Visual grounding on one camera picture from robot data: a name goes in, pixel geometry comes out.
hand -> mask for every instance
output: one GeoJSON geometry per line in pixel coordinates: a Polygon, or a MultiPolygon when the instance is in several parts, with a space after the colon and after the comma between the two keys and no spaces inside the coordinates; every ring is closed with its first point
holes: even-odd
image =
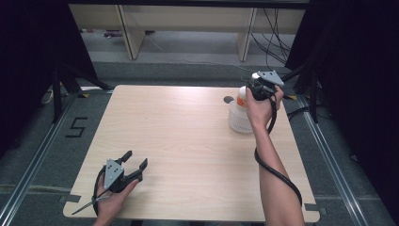
{"type": "MultiPolygon", "coordinates": [[[[110,225],[111,222],[117,217],[118,213],[122,209],[122,206],[127,198],[127,196],[132,192],[132,190],[138,184],[138,180],[134,180],[127,187],[125,187],[121,193],[112,193],[107,191],[103,196],[110,195],[109,198],[100,200],[97,202],[99,215],[97,217],[94,225],[110,225]]],[[[100,176],[97,195],[104,192],[104,174],[100,176]]]]}
{"type": "MultiPolygon", "coordinates": [[[[269,100],[257,101],[253,98],[252,92],[249,88],[246,90],[247,96],[247,116],[249,117],[249,121],[251,123],[252,129],[255,129],[258,126],[265,128],[265,126],[269,123],[272,118],[272,106],[269,100]]],[[[284,96],[284,92],[276,86],[276,97],[272,97],[276,102],[276,108],[279,110],[279,106],[284,96]]]]}

black backdrop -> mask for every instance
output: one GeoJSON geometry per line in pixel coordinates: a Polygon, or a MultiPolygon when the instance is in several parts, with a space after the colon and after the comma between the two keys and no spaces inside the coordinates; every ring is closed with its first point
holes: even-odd
{"type": "MultiPolygon", "coordinates": [[[[316,69],[318,79],[351,150],[399,224],[399,5],[348,2],[328,58],[316,69]]],[[[330,16],[305,13],[288,68],[305,63],[330,16]]]]}
{"type": "Polygon", "coordinates": [[[2,0],[0,17],[1,157],[40,105],[59,63],[97,76],[62,0],[2,0]]]}

gray carpet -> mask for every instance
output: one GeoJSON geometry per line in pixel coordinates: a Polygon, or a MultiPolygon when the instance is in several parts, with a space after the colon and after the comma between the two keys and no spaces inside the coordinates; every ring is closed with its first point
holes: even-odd
{"type": "MultiPolygon", "coordinates": [[[[130,64],[94,63],[100,80],[108,85],[165,85],[165,86],[206,86],[241,87],[252,73],[233,66],[199,64],[130,64]]],[[[251,71],[266,71],[266,68],[247,67],[251,71]]],[[[287,70],[276,68],[278,72],[287,70]]],[[[92,86],[79,80],[82,86],[92,86]]],[[[292,91],[295,80],[284,87],[286,94],[292,91]]],[[[90,94],[87,98],[74,101],[56,140],[40,167],[28,194],[11,225],[89,225],[92,219],[71,219],[62,215],[64,202],[61,198],[69,194],[75,177],[85,158],[90,142],[104,113],[110,94],[90,94]],[[70,127],[76,117],[86,117],[75,125],[85,127],[81,137],[79,131],[70,127]]],[[[284,100],[287,112],[299,108],[294,100],[284,100]]],[[[53,106],[45,105],[37,113],[21,136],[21,146],[9,150],[0,160],[0,206],[3,206],[13,186],[24,174],[30,159],[40,146],[52,121],[53,106]]],[[[345,143],[333,119],[325,107],[319,107],[319,125],[334,152],[344,176],[361,204],[370,225],[394,225],[388,212],[378,198],[358,163],[348,155],[350,149],[345,143]]],[[[295,139],[310,179],[316,202],[321,209],[321,219],[316,225],[354,225],[346,206],[335,186],[325,160],[313,138],[303,113],[291,120],[295,139]]],[[[119,220],[115,225],[130,225],[119,220]]]]}

wooden desk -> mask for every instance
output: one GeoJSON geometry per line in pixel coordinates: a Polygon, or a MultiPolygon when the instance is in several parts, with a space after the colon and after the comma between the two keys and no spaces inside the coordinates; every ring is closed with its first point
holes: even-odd
{"type": "MultiPolygon", "coordinates": [[[[120,218],[264,221],[259,168],[252,134],[229,127],[229,105],[238,88],[118,86],[109,101],[72,188],[82,196],[67,202],[66,217],[95,218],[90,202],[98,171],[107,158],[132,150],[126,173],[145,159],[149,165],[126,201],[120,218]]],[[[281,106],[271,135],[304,203],[315,203],[295,139],[281,106]]],[[[307,222],[318,212],[303,213],[307,222]]]]}

wooden table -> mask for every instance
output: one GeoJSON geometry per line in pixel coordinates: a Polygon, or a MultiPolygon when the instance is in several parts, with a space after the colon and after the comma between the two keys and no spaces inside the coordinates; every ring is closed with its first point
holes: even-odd
{"type": "MultiPolygon", "coordinates": [[[[234,132],[229,105],[238,88],[118,86],[108,103],[72,188],[80,202],[67,202],[64,215],[95,218],[90,202],[98,171],[107,158],[132,150],[125,172],[149,165],[129,196],[120,218],[264,221],[259,168],[252,134],[234,132]]],[[[271,134],[304,203],[315,204],[284,106],[271,134]]],[[[302,208],[306,222],[319,212],[302,208]]]]}

